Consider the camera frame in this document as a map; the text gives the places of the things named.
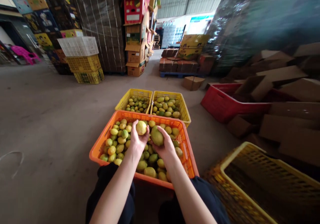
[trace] black pants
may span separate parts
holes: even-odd
[[[96,187],[88,199],[87,211],[86,211],[86,223],[90,222],[93,211],[102,195],[104,189],[110,182],[114,173],[118,169],[118,166],[114,163],[108,166],[102,166],[98,170],[98,182]],[[203,202],[206,204],[211,214],[214,216],[218,224],[229,224],[229,218],[227,212],[219,199],[219,193],[215,190],[208,182],[205,180],[195,177],[191,179],[192,184],[196,188]],[[122,214],[119,219],[119,224],[129,224],[133,223],[134,215],[134,197],[135,197],[135,187],[131,184],[131,188],[127,197],[126,204],[123,208]],[[174,195],[173,200],[164,202],[159,210],[158,214],[160,224],[183,224],[185,223],[177,196]]]

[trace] person's right hand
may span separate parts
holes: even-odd
[[[169,134],[160,126],[158,126],[158,130],[162,133],[164,137],[164,145],[157,146],[152,141],[151,144],[156,150],[156,152],[161,156],[165,164],[169,164],[169,162],[175,158],[178,158],[176,154],[176,150],[174,149],[174,145]]]

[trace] gray floor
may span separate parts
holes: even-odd
[[[182,79],[159,77],[160,54],[155,51],[139,78],[106,76],[99,85],[80,85],[41,64],[0,66],[0,156],[24,156],[13,179],[22,154],[0,162],[2,223],[84,223],[98,169],[89,151],[129,88],[183,94],[200,174],[240,143],[200,105],[205,90],[190,92]],[[166,190],[137,185],[135,223],[157,223],[168,198]]]

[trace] blue pallet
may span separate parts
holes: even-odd
[[[178,78],[183,78],[183,76],[196,76],[196,77],[204,77],[201,74],[197,73],[172,73],[172,72],[160,72],[160,77],[164,78],[165,75],[176,75]]]

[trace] plastic chair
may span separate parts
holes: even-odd
[[[36,63],[34,60],[38,59],[41,62],[41,59],[38,57],[36,53],[29,53],[23,47],[20,46],[11,46],[11,50],[14,51],[16,55],[22,56],[27,63],[33,65],[33,62]]]

